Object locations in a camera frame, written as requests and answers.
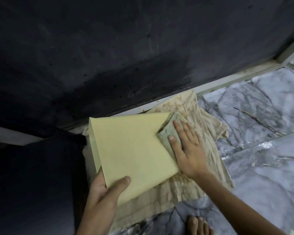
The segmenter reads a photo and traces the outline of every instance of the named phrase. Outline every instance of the yellow sheet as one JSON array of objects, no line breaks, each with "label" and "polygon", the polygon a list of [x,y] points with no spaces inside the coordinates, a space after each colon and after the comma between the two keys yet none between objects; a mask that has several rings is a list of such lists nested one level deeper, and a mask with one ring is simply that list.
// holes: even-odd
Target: yellow sheet
[{"label": "yellow sheet", "polygon": [[96,170],[102,166],[107,188],[128,175],[130,186],[118,206],[176,174],[179,169],[157,132],[170,113],[89,118],[89,137]]}]

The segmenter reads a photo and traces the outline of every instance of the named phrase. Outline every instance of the green sponge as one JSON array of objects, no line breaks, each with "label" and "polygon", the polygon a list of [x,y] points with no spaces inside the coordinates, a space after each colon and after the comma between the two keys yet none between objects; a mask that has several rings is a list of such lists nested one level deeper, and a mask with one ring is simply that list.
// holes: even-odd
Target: green sponge
[{"label": "green sponge", "polygon": [[179,144],[182,146],[179,135],[177,134],[175,127],[173,125],[174,120],[176,120],[182,128],[183,126],[180,123],[180,120],[187,122],[180,112],[174,112],[169,115],[168,120],[164,123],[164,126],[159,130],[157,136],[162,142],[162,144],[165,146],[165,148],[168,150],[171,157],[176,161],[175,154],[168,140],[169,135],[173,135],[177,139]]}]

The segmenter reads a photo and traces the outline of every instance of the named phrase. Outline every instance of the person's left hand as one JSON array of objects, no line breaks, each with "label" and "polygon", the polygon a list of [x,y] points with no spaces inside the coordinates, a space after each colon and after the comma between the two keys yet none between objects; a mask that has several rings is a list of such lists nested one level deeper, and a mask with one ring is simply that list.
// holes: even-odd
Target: person's left hand
[{"label": "person's left hand", "polygon": [[76,235],[108,234],[117,210],[118,198],[130,182],[131,178],[126,176],[107,189],[102,168],[100,168],[91,183],[84,214]]}]

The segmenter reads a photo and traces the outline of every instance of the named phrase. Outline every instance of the foot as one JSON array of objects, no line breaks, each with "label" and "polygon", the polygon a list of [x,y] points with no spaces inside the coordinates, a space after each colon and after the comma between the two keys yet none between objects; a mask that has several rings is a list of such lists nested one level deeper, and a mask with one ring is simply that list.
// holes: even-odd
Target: foot
[{"label": "foot", "polygon": [[187,220],[188,235],[215,235],[203,218],[189,216]]}]

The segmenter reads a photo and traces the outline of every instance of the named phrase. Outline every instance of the beige fabric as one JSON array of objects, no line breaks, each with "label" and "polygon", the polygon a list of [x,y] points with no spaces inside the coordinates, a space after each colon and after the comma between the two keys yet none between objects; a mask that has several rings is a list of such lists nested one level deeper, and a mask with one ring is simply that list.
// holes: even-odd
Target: beige fabric
[{"label": "beige fabric", "polygon": [[[178,94],[146,113],[169,111],[179,111],[199,133],[207,154],[209,170],[226,188],[233,188],[234,184],[215,144],[218,138],[228,136],[228,126],[198,106],[193,90]],[[87,154],[90,151],[87,147],[89,145],[83,150],[85,158],[89,158]],[[92,180],[96,173],[93,171],[94,165],[93,162],[90,162],[91,160],[86,161],[90,163],[90,165],[86,165],[86,170],[89,179]],[[204,196],[204,192],[193,180],[178,173],[136,199],[118,207],[111,231],[123,229],[154,214],[164,212],[180,201],[198,199],[202,196]]]}]

